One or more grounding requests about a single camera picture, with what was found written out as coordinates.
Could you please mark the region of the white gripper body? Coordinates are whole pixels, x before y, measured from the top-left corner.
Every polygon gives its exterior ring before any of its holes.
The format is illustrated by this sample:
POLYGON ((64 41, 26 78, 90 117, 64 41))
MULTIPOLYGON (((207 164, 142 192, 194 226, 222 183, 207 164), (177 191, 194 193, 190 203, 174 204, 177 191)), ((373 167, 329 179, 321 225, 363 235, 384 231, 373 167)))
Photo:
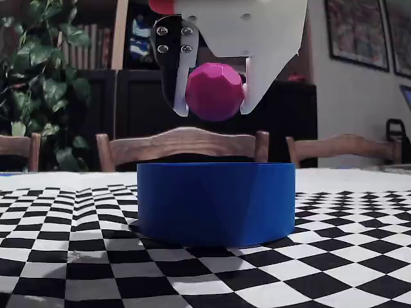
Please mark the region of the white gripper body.
POLYGON ((175 1, 175 11, 193 21, 215 56, 297 54, 307 2, 175 1))

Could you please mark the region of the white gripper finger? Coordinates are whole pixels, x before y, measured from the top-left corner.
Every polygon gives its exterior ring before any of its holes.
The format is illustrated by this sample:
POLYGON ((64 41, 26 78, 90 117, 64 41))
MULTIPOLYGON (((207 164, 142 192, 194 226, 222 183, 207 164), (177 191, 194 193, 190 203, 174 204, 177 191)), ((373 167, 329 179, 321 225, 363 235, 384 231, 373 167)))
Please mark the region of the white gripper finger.
POLYGON ((243 103, 240 113, 251 113, 262 100, 272 82, 278 77, 288 62, 297 55, 274 53, 261 56, 250 56, 245 61, 245 83, 243 84, 243 103))

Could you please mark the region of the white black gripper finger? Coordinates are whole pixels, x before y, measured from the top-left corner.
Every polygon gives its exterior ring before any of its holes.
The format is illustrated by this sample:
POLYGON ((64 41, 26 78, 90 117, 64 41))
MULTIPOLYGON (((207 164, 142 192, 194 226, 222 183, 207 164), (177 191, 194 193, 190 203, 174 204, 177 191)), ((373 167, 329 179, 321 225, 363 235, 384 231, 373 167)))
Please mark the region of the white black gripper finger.
POLYGON ((180 15, 167 15, 156 20, 150 40, 161 71, 164 99, 177 115, 188 116, 186 88, 188 76, 197 66, 198 28, 180 15))

